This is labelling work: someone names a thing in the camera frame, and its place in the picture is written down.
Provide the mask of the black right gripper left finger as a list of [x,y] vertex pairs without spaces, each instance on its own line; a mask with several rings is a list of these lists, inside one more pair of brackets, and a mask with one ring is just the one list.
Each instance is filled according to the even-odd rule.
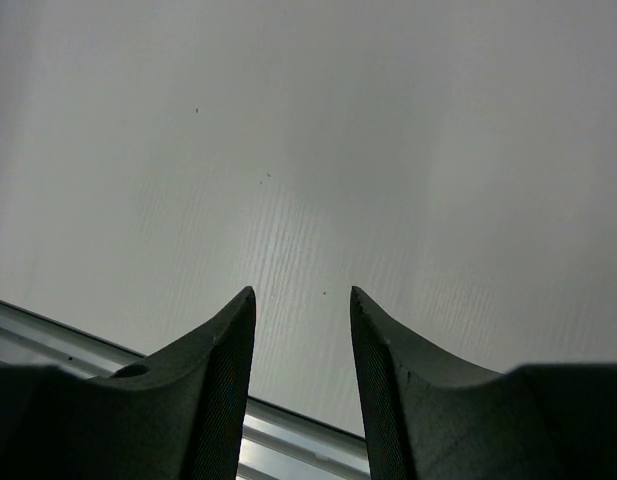
[[0,479],[232,479],[256,297],[110,377],[0,366]]

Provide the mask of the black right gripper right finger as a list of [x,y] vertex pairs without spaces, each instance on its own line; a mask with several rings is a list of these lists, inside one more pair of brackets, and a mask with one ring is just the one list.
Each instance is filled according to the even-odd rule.
[[375,479],[617,479],[617,364],[463,360],[350,293]]

